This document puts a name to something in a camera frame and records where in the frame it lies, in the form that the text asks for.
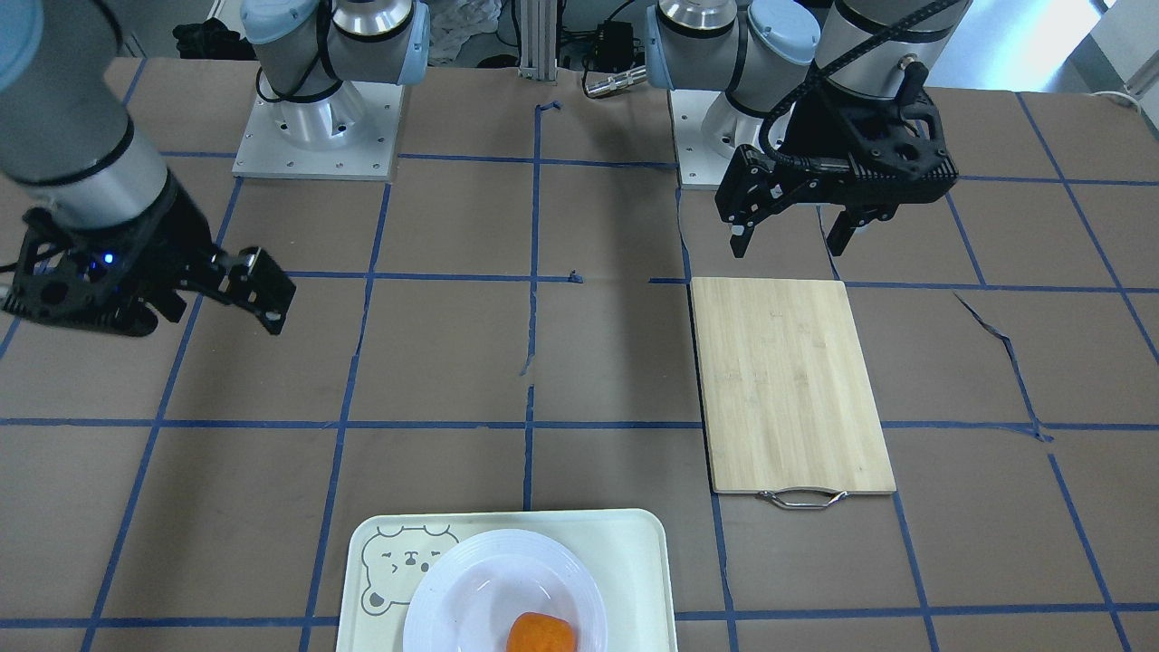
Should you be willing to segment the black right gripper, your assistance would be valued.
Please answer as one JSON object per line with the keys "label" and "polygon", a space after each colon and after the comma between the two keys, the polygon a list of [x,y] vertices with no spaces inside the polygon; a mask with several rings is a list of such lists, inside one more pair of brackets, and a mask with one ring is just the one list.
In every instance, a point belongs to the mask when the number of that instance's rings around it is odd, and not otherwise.
{"label": "black right gripper", "polygon": [[46,327],[146,337],[185,315],[182,292],[249,312],[274,337],[284,330],[296,284],[265,249],[231,254],[177,181],[127,224],[81,230],[51,208],[24,212],[25,235],[3,312]]}

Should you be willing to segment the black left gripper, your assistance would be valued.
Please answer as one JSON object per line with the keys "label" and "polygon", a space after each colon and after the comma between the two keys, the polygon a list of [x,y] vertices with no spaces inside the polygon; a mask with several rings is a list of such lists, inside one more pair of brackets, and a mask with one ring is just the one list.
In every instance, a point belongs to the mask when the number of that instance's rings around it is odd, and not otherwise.
{"label": "black left gripper", "polygon": [[794,107],[774,154],[750,145],[732,153],[714,202],[736,259],[770,217],[794,204],[837,204],[829,230],[837,257],[859,228],[892,219],[903,204],[939,202],[957,181],[943,123],[923,86],[881,101],[819,86]]}

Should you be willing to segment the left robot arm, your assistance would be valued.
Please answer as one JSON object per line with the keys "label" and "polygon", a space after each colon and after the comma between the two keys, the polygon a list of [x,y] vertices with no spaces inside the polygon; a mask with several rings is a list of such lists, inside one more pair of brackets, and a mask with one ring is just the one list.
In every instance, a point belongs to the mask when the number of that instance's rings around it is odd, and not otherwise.
{"label": "left robot arm", "polygon": [[795,204],[836,204],[834,256],[905,204],[958,180],[930,69],[968,1],[659,1],[647,12],[649,82],[720,91],[758,123],[732,145],[714,202],[743,257],[758,225]]}

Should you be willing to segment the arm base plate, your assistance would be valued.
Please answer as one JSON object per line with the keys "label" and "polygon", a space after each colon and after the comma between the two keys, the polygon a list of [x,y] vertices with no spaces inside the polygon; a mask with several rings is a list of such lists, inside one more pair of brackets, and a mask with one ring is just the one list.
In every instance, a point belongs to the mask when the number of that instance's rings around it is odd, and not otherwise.
{"label": "arm base plate", "polygon": [[314,103],[255,98],[232,173],[268,180],[393,177],[406,88],[345,82]]}
{"label": "arm base plate", "polygon": [[716,190],[738,145],[758,146],[761,117],[741,112],[724,91],[669,91],[680,186]]}

